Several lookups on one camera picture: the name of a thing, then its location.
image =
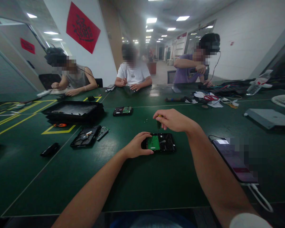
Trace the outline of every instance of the white t-shirt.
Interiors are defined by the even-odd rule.
[[[140,62],[136,68],[130,68],[130,66],[124,62],[120,65],[117,73],[117,77],[127,79],[127,86],[142,83],[149,76],[149,69],[143,62]]]

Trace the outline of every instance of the man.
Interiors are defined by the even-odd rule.
[[[193,54],[182,55],[175,60],[174,67],[177,68],[173,83],[190,83],[196,82],[199,77],[201,83],[207,87],[213,86],[211,81],[208,81],[204,74],[206,73],[205,61],[210,55],[214,54],[217,49],[213,49],[213,44],[219,46],[220,38],[216,33],[205,34]],[[192,68],[196,69],[197,73],[190,73]]]
[[[253,209],[228,166],[195,121],[175,109],[158,110],[153,119],[161,122],[164,130],[169,128],[176,132],[186,133],[199,183],[224,228],[271,227]],[[141,132],[127,146],[117,152],[77,193],[52,228],[92,227],[123,163],[129,158],[154,153],[152,150],[141,148],[142,141],[147,137],[151,137],[149,132]],[[116,226],[117,222],[114,222],[111,227],[194,227],[193,224],[189,224],[188,220],[184,221],[184,218],[177,220],[176,216],[169,217],[168,214],[163,216],[163,213],[156,212],[153,212],[151,216],[141,215],[135,218],[125,214],[123,218],[124,223],[121,224],[119,220],[120,226]]]
[[[134,91],[152,85],[149,69],[146,63],[137,61],[137,50],[133,44],[123,44],[121,50],[124,62],[118,69],[115,85],[130,86]]]
[[[76,96],[81,92],[98,88],[92,71],[86,67],[76,64],[63,53],[61,48],[48,48],[45,56],[47,62],[60,72],[63,72],[60,82],[52,84],[53,89],[65,90],[70,84],[73,89],[66,92],[66,96]]]

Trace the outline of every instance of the black chair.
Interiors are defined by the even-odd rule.
[[[52,84],[54,82],[60,82],[61,77],[59,74],[40,74],[39,75],[39,80],[41,81],[42,85],[46,90],[49,90],[52,88]]]
[[[168,73],[168,84],[173,83],[175,72],[176,70],[167,72]]]
[[[98,85],[98,88],[103,88],[102,79],[95,79],[95,81]]]

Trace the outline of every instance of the gray tank top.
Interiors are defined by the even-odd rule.
[[[65,74],[67,80],[74,89],[87,86],[90,84],[88,78],[86,77],[86,73],[84,71],[85,68],[86,68],[85,66],[77,64],[77,74]]]

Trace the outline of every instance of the white sleeve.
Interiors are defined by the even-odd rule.
[[[150,76],[150,71],[149,71],[149,69],[147,67],[147,64],[143,64],[142,65],[142,76],[143,76],[144,79],[146,79],[147,77]]]
[[[272,228],[272,226],[257,215],[242,213],[231,220],[229,228]]]
[[[124,70],[122,68],[122,65],[120,65],[118,72],[117,72],[117,77],[123,79],[124,78]]]

